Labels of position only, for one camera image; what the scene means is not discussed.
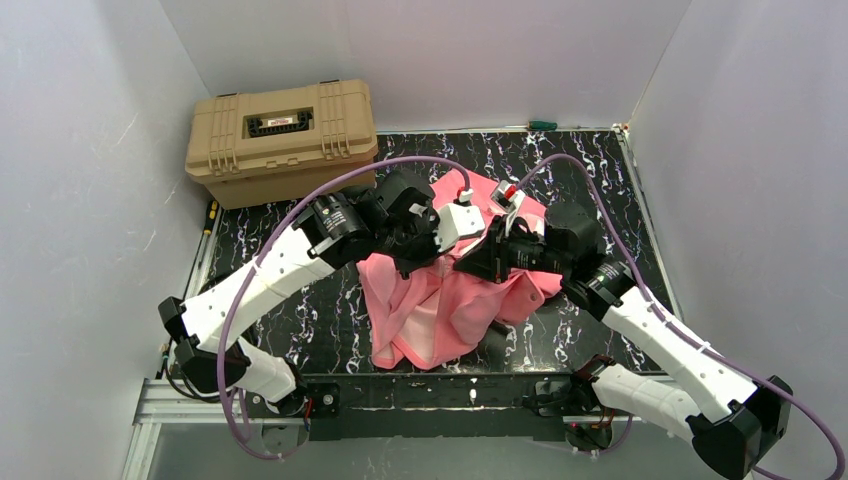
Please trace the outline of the pink zip-up jacket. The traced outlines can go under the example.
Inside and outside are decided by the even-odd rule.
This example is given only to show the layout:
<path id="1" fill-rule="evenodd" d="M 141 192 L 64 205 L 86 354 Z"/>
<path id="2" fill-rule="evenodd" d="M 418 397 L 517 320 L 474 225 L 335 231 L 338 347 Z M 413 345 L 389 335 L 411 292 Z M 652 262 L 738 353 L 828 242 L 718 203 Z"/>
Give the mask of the pink zip-up jacket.
<path id="1" fill-rule="evenodd" d="M 552 273 L 514 269 L 495 284 L 455 271 L 455 261 L 474 244 L 459 242 L 407 279 L 386 255 L 358 263 L 376 367 L 392 369 L 407 359 L 433 369 L 474 350 L 492 322 L 519 325 L 558 294 L 561 278 Z"/>

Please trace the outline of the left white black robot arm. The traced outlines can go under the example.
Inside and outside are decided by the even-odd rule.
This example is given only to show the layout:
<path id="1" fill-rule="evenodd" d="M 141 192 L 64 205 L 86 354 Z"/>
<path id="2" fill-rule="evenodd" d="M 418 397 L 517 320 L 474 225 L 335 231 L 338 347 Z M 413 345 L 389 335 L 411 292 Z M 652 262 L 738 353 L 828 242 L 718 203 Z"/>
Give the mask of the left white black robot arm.
<path id="1" fill-rule="evenodd" d="M 208 290 L 168 297 L 158 311 L 175 362 L 201 394 L 228 398 L 236 389 L 279 403 L 301 391 L 292 362 L 252 345 L 255 323 L 303 288 L 373 254 L 404 276 L 432 265 L 460 240 L 458 214 L 471 204 L 469 174 L 445 206 L 434 187 L 404 169 L 374 186 L 333 180 L 296 204 L 263 249 Z"/>

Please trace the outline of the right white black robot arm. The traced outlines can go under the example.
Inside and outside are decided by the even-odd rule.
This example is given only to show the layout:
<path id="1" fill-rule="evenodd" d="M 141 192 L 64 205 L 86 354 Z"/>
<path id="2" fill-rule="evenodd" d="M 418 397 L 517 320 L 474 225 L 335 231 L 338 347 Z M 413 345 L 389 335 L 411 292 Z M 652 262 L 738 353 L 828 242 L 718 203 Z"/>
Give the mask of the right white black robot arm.
<path id="1" fill-rule="evenodd" d="M 558 389 L 528 400 L 527 407 L 542 411 L 560 404 L 635 414 L 689 442 L 715 473 L 745 478 L 784 435 L 787 400 L 721 365 L 702 340 L 684 341 L 683 324 L 652 294 L 641 292 L 626 263 L 606 254 L 599 222 L 581 206 L 548 207 L 542 228 L 537 233 L 522 218 L 497 215 L 454 268 L 492 283 L 505 282 L 515 270 L 559 275 L 573 305 L 635 343 L 677 385 L 595 355 Z"/>

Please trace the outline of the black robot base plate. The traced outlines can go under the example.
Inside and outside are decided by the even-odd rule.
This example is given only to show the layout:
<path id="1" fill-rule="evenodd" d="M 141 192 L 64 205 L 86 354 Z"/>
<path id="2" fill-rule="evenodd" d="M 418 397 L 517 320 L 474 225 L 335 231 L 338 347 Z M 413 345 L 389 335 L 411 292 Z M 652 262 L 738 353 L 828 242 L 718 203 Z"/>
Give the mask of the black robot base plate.
<path id="1" fill-rule="evenodd" d="M 529 437 L 562 441 L 580 424 L 619 426 L 589 407 L 567 373 L 306 374 L 314 441 Z"/>

